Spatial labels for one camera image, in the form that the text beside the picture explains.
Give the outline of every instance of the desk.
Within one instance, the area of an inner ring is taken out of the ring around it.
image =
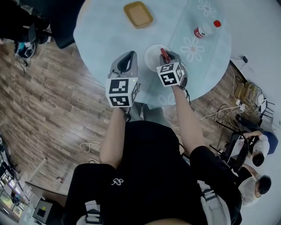
[[[186,65],[191,100],[211,90],[224,75],[231,54],[229,28],[216,0],[143,0],[154,21],[141,29],[135,29],[124,12],[124,6],[131,2],[85,2],[87,8],[79,15],[74,39],[92,76],[105,87],[113,61],[128,51],[135,51],[141,83],[136,101],[150,108],[174,105],[172,89],[163,87],[144,61],[151,45],[163,44],[178,53]],[[196,27],[214,20],[222,22],[221,28],[202,39],[195,37]]]

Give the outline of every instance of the hand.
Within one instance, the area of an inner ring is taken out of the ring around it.
[[[245,138],[249,138],[251,136],[250,133],[244,133],[243,135]]]

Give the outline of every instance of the person in white shirt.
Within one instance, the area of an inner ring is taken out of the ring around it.
[[[261,164],[263,164],[264,158],[267,156],[269,151],[270,145],[268,138],[261,131],[245,133],[244,136],[245,138],[250,138],[252,136],[258,138],[257,140],[254,140],[253,143],[250,143],[250,152],[248,153],[248,157],[253,161],[255,166],[259,167]]]
[[[243,167],[237,174],[238,177],[236,177],[235,184],[241,192],[242,206],[255,204],[271,187],[269,176],[258,174],[247,164],[243,164]]]

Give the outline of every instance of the tan tray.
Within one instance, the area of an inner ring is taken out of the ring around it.
[[[133,2],[124,6],[124,11],[133,26],[137,29],[152,23],[153,17],[142,2]]]

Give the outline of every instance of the round plate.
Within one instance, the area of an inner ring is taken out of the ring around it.
[[[166,51],[171,51],[166,45],[163,44],[154,44],[151,45],[144,54],[144,61],[146,66],[157,73],[156,67],[160,66],[160,49],[164,48]]]

